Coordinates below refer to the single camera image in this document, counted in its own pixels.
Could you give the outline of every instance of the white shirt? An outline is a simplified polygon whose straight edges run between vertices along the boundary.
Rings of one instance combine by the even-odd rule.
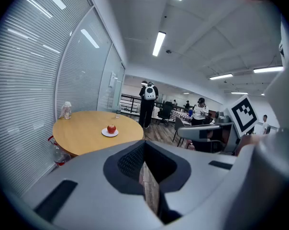
[[[206,116],[205,115],[202,115],[201,112],[205,112],[205,113],[208,113],[209,109],[208,109],[208,106],[203,106],[203,107],[199,107],[199,104],[196,105],[193,109],[193,115],[192,117],[194,119],[197,119],[197,120],[202,120],[202,119],[205,119]]]
[[[264,123],[263,123],[263,128],[262,128],[262,130],[261,130],[261,132],[260,132],[260,134],[261,135],[263,135],[264,134],[264,131],[265,131],[265,129],[267,129],[268,128],[268,122],[267,121],[265,121]]]

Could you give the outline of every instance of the wooden floor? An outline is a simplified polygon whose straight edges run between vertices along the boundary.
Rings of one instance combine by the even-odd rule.
[[[139,121],[139,116],[123,114],[136,122]],[[169,145],[177,146],[179,137],[176,135],[174,142],[172,139],[174,137],[174,123],[169,122],[169,126],[166,127],[165,124],[157,125],[156,120],[152,119],[149,128],[144,128],[144,136],[143,140],[153,140],[160,141]],[[186,141],[180,143],[180,147],[186,147]],[[144,186],[144,194],[145,200],[149,207],[157,213],[158,210],[158,201],[159,201],[159,186],[154,176],[151,174],[149,168],[146,163],[144,163],[140,175],[139,175],[139,183]]]

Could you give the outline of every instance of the white plate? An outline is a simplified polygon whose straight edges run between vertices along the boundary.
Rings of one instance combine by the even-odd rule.
[[[104,129],[102,130],[102,134],[105,135],[105,136],[108,136],[108,137],[114,137],[114,136],[116,136],[116,135],[119,134],[119,131],[116,130],[115,133],[110,134],[110,133],[108,133],[107,128],[104,128]]]

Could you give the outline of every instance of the round wooden table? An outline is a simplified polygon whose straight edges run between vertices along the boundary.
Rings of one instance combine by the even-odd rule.
[[[131,118],[115,113],[86,111],[72,113],[70,119],[58,119],[53,125],[56,142],[73,156],[97,151],[121,143],[141,140],[144,131]],[[102,135],[108,125],[115,125],[119,134],[115,137]]]

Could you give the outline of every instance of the plastic water bottle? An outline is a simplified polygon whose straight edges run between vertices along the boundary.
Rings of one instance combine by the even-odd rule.
[[[53,158],[54,158],[54,162],[57,164],[57,166],[62,166],[71,159],[70,155],[68,153],[64,152],[58,146],[55,146],[55,148],[54,148]]]
[[[71,160],[71,157],[68,153],[66,153],[54,140],[54,137],[51,136],[48,141],[51,142],[51,153],[54,162],[56,163],[57,166],[62,166],[69,160]]]

